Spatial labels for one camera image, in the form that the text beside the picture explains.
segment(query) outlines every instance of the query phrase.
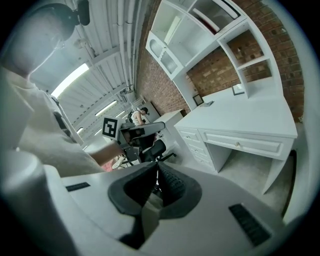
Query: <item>desk drawer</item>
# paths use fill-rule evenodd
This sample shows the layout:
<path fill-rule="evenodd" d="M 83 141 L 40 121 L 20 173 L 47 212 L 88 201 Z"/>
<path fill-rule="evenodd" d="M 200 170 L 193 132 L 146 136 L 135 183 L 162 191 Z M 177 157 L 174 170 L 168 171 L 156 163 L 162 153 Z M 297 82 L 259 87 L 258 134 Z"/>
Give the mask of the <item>desk drawer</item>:
<path fill-rule="evenodd" d="M 197 129 L 187 129 L 187 128 L 176 128 L 181 137 L 183 138 L 184 142 L 187 144 L 189 148 L 196 147 L 203 150 L 207 150 L 206 145 L 204 144 L 200 133 Z"/>
<path fill-rule="evenodd" d="M 273 159 L 285 160 L 294 139 L 216 130 L 199 130 L 204 142 Z"/>
<path fill-rule="evenodd" d="M 206 148 L 201 148 L 198 146 L 195 146 L 193 144 L 187 144 L 188 148 L 190 149 L 190 151 L 196 154 L 199 154 L 200 156 L 203 156 L 204 158 L 210 158 L 209 152 Z"/>
<path fill-rule="evenodd" d="M 195 159 L 198 163 L 203 164 L 203 165 L 205 165 L 205 166 L 207 166 L 207 167 L 210 167 L 211 170 L 213 170 L 215 173 L 217 173 L 217 171 L 216 171 L 216 169 L 215 169 L 215 166 L 214 166 L 214 163 L 211 161 L 211 159 L 208 160 L 208 159 L 206 159 L 206 158 L 203 158 L 203 156 L 200 156 L 200 155 L 198 155 L 198 154 L 196 154 L 196 153 L 192 153 L 192 155 L 194 156 L 194 159 Z"/>

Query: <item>floor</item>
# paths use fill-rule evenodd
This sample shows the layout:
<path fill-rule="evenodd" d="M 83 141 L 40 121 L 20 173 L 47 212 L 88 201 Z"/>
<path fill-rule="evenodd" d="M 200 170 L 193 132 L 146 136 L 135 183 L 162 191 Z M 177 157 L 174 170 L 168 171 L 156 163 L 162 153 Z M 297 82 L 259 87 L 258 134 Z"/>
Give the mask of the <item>floor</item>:
<path fill-rule="evenodd" d="M 188 150 L 181 150 L 176 142 L 167 146 L 167 149 L 164 155 L 172 152 L 177 155 L 177 157 L 167 159 L 167 162 L 183 165 L 201 172 L 213 173 L 209 167 L 198 163 Z M 276 212 L 282 214 L 292 185 L 294 160 L 293 157 L 289 156 L 274 184 L 266 194 L 262 194 L 271 161 L 272 159 L 268 157 L 233 150 L 218 175 L 238 184 Z"/>

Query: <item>ceiling light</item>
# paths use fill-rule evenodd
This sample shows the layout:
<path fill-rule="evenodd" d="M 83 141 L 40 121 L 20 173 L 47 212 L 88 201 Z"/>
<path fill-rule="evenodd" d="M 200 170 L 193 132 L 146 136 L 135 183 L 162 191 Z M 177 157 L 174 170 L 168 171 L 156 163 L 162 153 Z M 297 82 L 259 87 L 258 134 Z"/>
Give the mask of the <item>ceiling light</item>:
<path fill-rule="evenodd" d="M 76 131 L 76 133 L 77 133 L 77 134 L 81 133 L 81 131 L 82 131 L 83 129 L 84 129 L 84 128 L 81 127 L 79 130 Z"/>
<path fill-rule="evenodd" d="M 116 118 L 117 118 L 117 117 L 120 117 L 124 112 L 125 112 L 125 111 L 122 111 L 120 114 L 118 114 L 118 115 L 116 116 Z"/>
<path fill-rule="evenodd" d="M 100 114 L 102 114 L 104 111 L 106 111 L 108 108 L 110 108 L 111 106 L 113 106 L 114 104 L 116 104 L 117 101 L 114 100 L 112 101 L 108 106 L 104 107 L 103 109 L 101 109 L 98 113 L 95 114 L 95 116 L 99 116 Z"/>
<path fill-rule="evenodd" d="M 57 88 L 51 93 L 52 96 L 58 98 L 60 94 L 78 77 L 80 77 L 84 72 L 89 70 L 87 64 L 82 64 L 80 67 L 78 67 L 75 71 L 73 71 L 70 75 L 64 79 Z"/>
<path fill-rule="evenodd" d="M 98 130 L 94 136 L 96 136 L 98 133 L 100 133 L 102 131 L 102 129 Z"/>

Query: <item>table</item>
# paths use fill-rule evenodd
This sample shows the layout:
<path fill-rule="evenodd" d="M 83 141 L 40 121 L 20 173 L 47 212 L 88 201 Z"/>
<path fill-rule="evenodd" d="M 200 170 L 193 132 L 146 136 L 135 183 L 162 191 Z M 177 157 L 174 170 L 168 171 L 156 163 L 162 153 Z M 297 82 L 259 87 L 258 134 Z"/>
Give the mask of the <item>table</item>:
<path fill-rule="evenodd" d="M 266 193 L 298 136 L 291 111 L 283 96 L 247 99 L 230 90 L 213 93 L 206 99 L 214 100 L 211 106 L 198 106 L 175 127 L 195 160 L 215 173 L 232 150 L 272 158 Z"/>

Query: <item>brick wall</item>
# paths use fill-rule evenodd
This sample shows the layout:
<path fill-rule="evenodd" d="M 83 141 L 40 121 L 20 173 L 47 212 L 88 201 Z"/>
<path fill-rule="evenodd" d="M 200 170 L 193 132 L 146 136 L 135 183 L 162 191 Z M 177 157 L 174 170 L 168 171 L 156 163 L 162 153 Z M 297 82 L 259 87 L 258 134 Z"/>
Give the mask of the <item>brick wall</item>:
<path fill-rule="evenodd" d="M 149 16 L 146 16 L 142 26 L 140 38 L 136 95 L 151 101 L 153 106 L 163 115 L 178 109 L 184 109 L 187 114 L 190 109 L 175 84 L 169 79 L 164 70 L 146 49 L 149 31 L 154 22 L 161 0 L 151 3 Z"/>
<path fill-rule="evenodd" d="M 283 95 L 291 109 L 295 122 L 304 111 L 304 80 L 299 58 L 284 26 L 272 10 L 261 0 L 233 0 L 254 21 L 267 40 L 281 76 Z M 250 32 L 229 42 L 240 63 L 262 55 Z M 249 81 L 271 75 L 266 63 L 258 63 L 244 71 Z M 239 83 L 236 71 L 221 48 L 217 48 L 194 66 L 188 76 L 201 96 L 206 96 Z"/>

